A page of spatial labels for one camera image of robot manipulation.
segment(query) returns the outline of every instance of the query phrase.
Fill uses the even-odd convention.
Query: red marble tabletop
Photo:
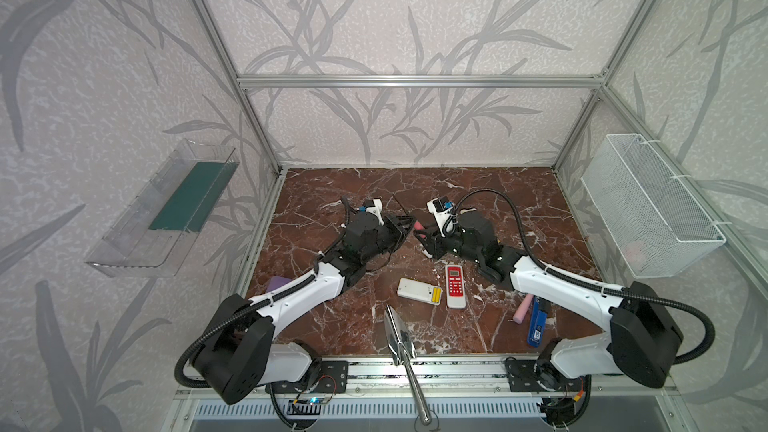
[[[541,260],[566,270],[599,278],[587,245],[573,220],[552,170],[533,168],[343,168],[292,169],[280,194],[249,296],[264,293],[273,275],[295,278],[309,269],[317,252],[342,230],[344,211],[339,197],[358,206],[365,198],[380,198],[385,211],[400,213],[392,194],[428,221],[429,199],[447,196],[457,201],[474,188],[505,191],[517,204],[528,240]],[[465,203],[477,207],[494,225],[502,243],[522,248],[514,216],[504,199],[477,194]],[[536,353],[526,344],[530,313],[518,325],[512,316],[523,300],[519,292],[497,289],[475,271],[475,264],[454,256],[434,262],[425,257],[412,235],[392,254],[389,264],[370,272],[349,291],[318,305],[288,326],[279,343],[301,339],[321,355],[386,354],[384,306],[398,311],[424,354]],[[382,256],[369,263],[377,268]],[[438,284],[445,290],[445,265],[461,263],[465,272],[467,307],[440,305],[398,297],[401,277]],[[586,319],[556,305],[542,340],[580,338],[600,330]]]

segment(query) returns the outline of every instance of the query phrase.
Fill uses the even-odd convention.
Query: mesh basket
[[[606,136],[581,181],[636,278],[671,277],[725,243],[639,134]]]

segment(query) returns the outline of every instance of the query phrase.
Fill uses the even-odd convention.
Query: green sheet
[[[237,169],[237,162],[198,162],[168,199],[150,230],[199,232]]]

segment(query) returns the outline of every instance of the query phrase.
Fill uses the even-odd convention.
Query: wallpaper
[[[768,0],[663,0],[611,86],[768,260]]]
[[[206,1],[242,74],[593,74],[640,0]]]
[[[598,105],[558,170],[558,178],[603,278],[629,285],[632,274],[581,184],[605,135],[627,132],[609,106]],[[661,297],[693,305],[714,322],[712,348],[671,369],[699,430],[764,430],[768,423],[768,304],[763,295],[748,285],[723,248],[676,277],[642,282]],[[685,336],[680,350],[691,350],[703,335],[700,324],[688,314],[671,313]]]
[[[251,103],[294,166],[550,166],[586,89],[270,89]]]
[[[274,178],[187,0],[2,0],[0,43],[0,430],[158,430]],[[84,264],[182,138],[241,161],[182,269]]]

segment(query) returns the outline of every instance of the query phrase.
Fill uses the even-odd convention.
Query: pink cylinder
[[[528,313],[528,309],[531,307],[531,302],[533,302],[533,294],[528,294],[523,299],[523,303],[520,304],[520,307],[518,307],[518,310],[514,312],[514,316],[512,317],[512,320],[517,324],[522,324],[523,319],[525,318],[525,315]]]

